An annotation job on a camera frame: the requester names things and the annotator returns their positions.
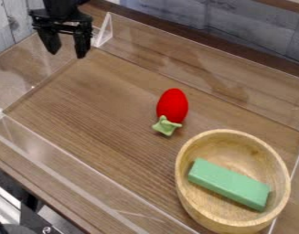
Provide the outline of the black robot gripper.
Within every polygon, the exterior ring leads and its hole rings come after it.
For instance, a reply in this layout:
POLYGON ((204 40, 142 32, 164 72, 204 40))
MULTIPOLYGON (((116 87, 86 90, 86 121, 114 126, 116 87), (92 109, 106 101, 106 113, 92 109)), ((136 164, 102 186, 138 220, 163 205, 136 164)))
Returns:
POLYGON ((55 55, 61 48, 59 33, 73 34, 78 58, 83 59, 91 49, 92 17, 78 9, 65 18, 49 16, 45 9, 35 9, 29 17, 47 51, 55 55))

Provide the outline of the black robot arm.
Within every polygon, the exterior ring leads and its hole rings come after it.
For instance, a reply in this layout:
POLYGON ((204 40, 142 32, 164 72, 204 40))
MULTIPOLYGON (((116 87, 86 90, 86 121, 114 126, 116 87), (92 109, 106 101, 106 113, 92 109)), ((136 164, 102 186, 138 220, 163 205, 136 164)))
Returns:
POLYGON ((79 59, 91 49, 92 17, 79 11, 90 0, 43 0, 44 7, 29 11, 32 27, 47 51, 55 55, 61 48, 60 34, 73 37, 79 59))

